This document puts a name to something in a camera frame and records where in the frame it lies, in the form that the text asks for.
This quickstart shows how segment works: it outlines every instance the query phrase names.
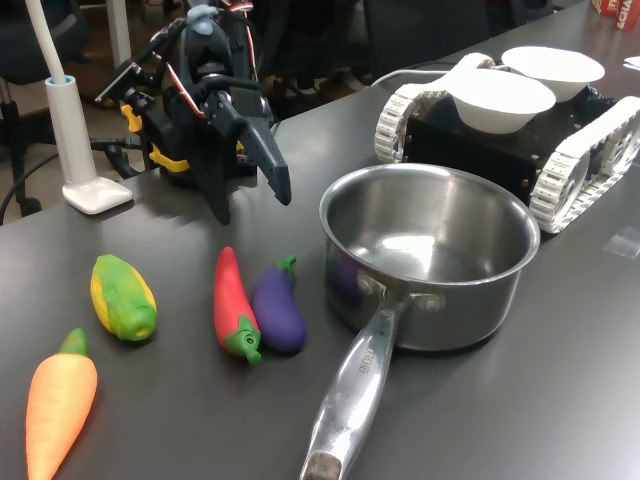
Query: red box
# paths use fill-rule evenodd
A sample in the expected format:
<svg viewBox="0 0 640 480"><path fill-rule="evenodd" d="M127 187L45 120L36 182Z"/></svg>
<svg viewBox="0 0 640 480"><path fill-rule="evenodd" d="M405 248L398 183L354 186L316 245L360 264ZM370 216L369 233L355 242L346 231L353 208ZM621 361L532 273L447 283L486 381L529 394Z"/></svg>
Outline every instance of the red box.
<svg viewBox="0 0 640 480"><path fill-rule="evenodd" d="M591 3L600 15L618 15L620 0L591 0Z"/></svg>
<svg viewBox="0 0 640 480"><path fill-rule="evenodd" d="M640 0L618 0L618 21L616 28L625 32L632 31L640 15Z"/></svg>

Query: orange carrot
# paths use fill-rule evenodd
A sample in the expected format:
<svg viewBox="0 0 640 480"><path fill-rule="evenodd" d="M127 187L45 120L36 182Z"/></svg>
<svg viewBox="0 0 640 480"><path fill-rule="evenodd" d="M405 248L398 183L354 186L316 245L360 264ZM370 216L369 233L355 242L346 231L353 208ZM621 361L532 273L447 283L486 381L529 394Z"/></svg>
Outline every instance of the orange carrot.
<svg viewBox="0 0 640 480"><path fill-rule="evenodd" d="M31 380L26 422L29 480L51 480L56 474L89 415L97 386L87 336L76 328Z"/></svg>

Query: yellow bracket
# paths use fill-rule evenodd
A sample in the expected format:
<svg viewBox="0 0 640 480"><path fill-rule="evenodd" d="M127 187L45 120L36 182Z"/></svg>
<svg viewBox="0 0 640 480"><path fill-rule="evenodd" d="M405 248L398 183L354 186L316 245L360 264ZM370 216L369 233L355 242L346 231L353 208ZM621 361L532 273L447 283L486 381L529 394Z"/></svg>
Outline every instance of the yellow bracket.
<svg viewBox="0 0 640 480"><path fill-rule="evenodd" d="M149 158L156 162L158 165L162 165L167 170L173 173L181 173L189 170L189 162L187 162L186 160L171 160L170 158L165 157L162 153L160 153L160 150L158 150L158 147L156 147L155 144L151 145L153 146L153 151L149 154Z"/></svg>
<svg viewBox="0 0 640 480"><path fill-rule="evenodd" d="M129 121L129 131L136 134L140 133L142 131L142 118L133 113L133 107L131 105L123 105L120 107L120 111Z"/></svg>

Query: toy chili pepper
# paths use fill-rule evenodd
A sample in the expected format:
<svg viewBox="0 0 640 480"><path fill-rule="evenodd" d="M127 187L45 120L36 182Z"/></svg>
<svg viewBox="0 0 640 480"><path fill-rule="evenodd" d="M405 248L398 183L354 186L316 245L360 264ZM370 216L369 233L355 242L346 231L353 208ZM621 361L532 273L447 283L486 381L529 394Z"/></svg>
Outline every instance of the toy chili pepper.
<svg viewBox="0 0 640 480"><path fill-rule="evenodd" d="M267 346L282 353L298 352L307 329L293 298L293 269L289 257L267 269L253 292L251 306Z"/></svg>
<svg viewBox="0 0 640 480"><path fill-rule="evenodd" d="M213 290L213 321L220 345L251 365L262 361L257 352L260 330L242 286L240 268L231 247L225 247L218 257Z"/></svg>

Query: white desk lamp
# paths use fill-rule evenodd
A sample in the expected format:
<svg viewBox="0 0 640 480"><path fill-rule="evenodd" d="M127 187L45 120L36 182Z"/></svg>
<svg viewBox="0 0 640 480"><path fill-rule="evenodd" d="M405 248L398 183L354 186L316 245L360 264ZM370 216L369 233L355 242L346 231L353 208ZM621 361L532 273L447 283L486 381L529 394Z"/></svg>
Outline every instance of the white desk lamp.
<svg viewBox="0 0 640 480"><path fill-rule="evenodd" d="M76 79L64 74L40 0L26 0L51 77L45 81L49 111L64 175L62 194L78 210L95 215L133 198L131 190L98 177Z"/></svg>

